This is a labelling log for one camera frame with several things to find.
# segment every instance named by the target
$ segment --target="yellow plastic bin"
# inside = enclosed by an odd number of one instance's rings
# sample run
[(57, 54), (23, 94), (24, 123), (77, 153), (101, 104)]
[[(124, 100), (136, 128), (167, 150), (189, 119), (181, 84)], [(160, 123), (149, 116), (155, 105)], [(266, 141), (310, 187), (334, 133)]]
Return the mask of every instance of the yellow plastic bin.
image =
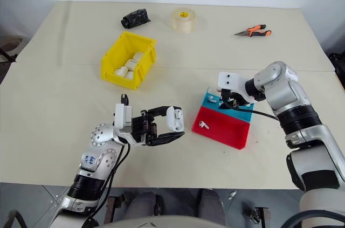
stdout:
[[(124, 31), (102, 58), (101, 78), (130, 89), (137, 89), (156, 60), (156, 42), (154, 39)], [(133, 79), (116, 75), (114, 71), (124, 66), (136, 52), (142, 52), (143, 56), (134, 68)]]

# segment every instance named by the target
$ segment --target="black cable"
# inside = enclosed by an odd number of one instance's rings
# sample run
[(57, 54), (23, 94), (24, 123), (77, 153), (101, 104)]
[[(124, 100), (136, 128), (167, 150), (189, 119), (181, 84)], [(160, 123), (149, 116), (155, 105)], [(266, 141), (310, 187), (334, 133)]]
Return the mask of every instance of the black cable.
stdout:
[(112, 188), (112, 183), (113, 183), (113, 179), (114, 179), (114, 176), (115, 176), (115, 173), (116, 171), (118, 170), (118, 167), (123, 163), (123, 161), (127, 158), (129, 152), (130, 152), (130, 144), (127, 144), (127, 152), (126, 154), (124, 155), (124, 157), (119, 161), (120, 159), (120, 156), (122, 155), (122, 152), (123, 152), (123, 149), (124, 149), (124, 146), (121, 148), (121, 151), (119, 153), (119, 157), (118, 159), (116, 160), (116, 164), (114, 166), (114, 168), (112, 169), (112, 171), (110, 172), (108, 178), (107, 178), (107, 181), (109, 180), (109, 186), (108, 186), (108, 190), (107, 190), (107, 194), (105, 196), (105, 198), (103, 199), (102, 203), (98, 206), (98, 208), (91, 214), (88, 216), (88, 218), (85, 220), (84, 224), (83, 224), (83, 227), (86, 226), (86, 223), (89, 222), (91, 223), (92, 220), (93, 220), (93, 217), (99, 212), (99, 210), (104, 206), (104, 204), (107, 202), (107, 199), (109, 197), (109, 194), (110, 194), (110, 191), (111, 191), (111, 188)]
[(278, 118), (276, 118), (275, 116), (272, 116), (272, 115), (269, 115), (269, 114), (266, 114), (264, 112), (260, 112), (260, 111), (256, 111), (256, 110), (251, 110), (251, 109), (243, 109), (243, 108), (238, 108), (238, 107), (231, 107), (226, 101), (223, 101), (223, 103), (226, 105), (226, 107), (228, 107), (229, 109), (233, 109), (233, 110), (237, 110), (237, 111), (242, 111), (242, 112), (250, 112), (250, 113), (255, 113), (255, 114), (258, 114), (258, 115), (262, 115), (262, 116), (266, 116), (268, 118), (271, 118), (271, 119), (275, 119), (275, 120), (278, 120)]
[(345, 223), (345, 216), (338, 213), (326, 210), (308, 210), (290, 217), (281, 228), (293, 228), (299, 222), (312, 217), (325, 217)]
[(22, 215), (17, 210), (11, 210), (9, 215), (7, 216), (6, 223), (4, 224), (3, 228), (10, 228), (12, 227), (13, 221), (15, 218), (18, 220), (21, 228), (27, 228), (26, 223), (22, 217)]

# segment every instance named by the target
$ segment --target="white table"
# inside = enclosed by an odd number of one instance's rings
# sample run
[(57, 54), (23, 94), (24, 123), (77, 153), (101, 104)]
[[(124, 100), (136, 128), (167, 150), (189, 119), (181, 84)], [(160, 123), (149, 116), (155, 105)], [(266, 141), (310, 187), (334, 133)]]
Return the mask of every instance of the white table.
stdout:
[[(281, 60), (299, 71), (334, 70), (299, 9), (188, 5), (196, 13), (196, 30), (179, 34), (168, 26), (179, 7), (59, 2), (17, 61), (99, 65), (124, 30), (123, 16), (146, 8), (151, 22), (130, 31), (158, 40), (154, 67), (258, 70)], [(258, 24), (266, 24), (271, 36), (234, 36)]]
[[(186, 134), (165, 146), (135, 147), (114, 186), (293, 189), (285, 157), (290, 152), (278, 121), (253, 115), (241, 151), (190, 131), (204, 92), (221, 70), (151, 69), (137, 91), (100, 80), (98, 65), (12, 64), (0, 86), (2, 182), (70, 185), (91, 131), (112, 122), (121, 93), (134, 115), (142, 109), (181, 106)], [(254, 70), (231, 70), (252, 77)], [(300, 82), (345, 151), (341, 107), (345, 94), (333, 72), (298, 72)], [(185, 85), (179, 89), (180, 81)], [(256, 109), (270, 112), (268, 104)], [(166, 132), (158, 120), (158, 131)]]

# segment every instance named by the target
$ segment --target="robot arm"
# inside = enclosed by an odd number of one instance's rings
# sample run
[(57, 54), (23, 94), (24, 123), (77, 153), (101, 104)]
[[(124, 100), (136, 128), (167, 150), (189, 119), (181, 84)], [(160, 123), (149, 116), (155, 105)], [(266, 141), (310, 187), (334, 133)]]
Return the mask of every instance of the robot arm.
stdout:
[[(154, 117), (166, 116), (171, 133), (157, 135)], [(116, 104), (114, 122), (99, 124), (91, 133), (87, 150), (82, 154), (79, 170), (67, 195), (63, 198), (52, 221), (62, 211), (82, 215), (93, 213), (115, 167), (119, 152), (125, 144), (131, 146), (157, 146), (169, 143), (184, 134), (183, 112), (179, 107), (160, 107), (142, 110), (141, 116), (132, 118), (132, 107), (123, 94)]]
[[(295, 149), (286, 162), (293, 183), (306, 192), (300, 203), (301, 210), (324, 209), (344, 214), (344, 156), (298, 83), (297, 74), (278, 61), (251, 80), (221, 72), (218, 86), (223, 108), (267, 100), (285, 132), (286, 144)], [(304, 221), (303, 227), (333, 224), (330, 222), (330, 219), (312, 218)]]

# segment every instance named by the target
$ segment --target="pliers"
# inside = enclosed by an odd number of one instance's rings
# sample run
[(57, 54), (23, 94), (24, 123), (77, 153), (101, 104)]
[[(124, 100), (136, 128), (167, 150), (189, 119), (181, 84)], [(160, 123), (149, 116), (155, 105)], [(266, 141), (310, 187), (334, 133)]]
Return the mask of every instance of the pliers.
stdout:
[(235, 36), (269, 36), (272, 31), (266, 30), (266, 31), (256, 31), (256, 30), (263, 30), (266, 27), (265, 24), (262, 25), (256, 25), (255, 27), (249, 27), (247, 30), (236, 33)]

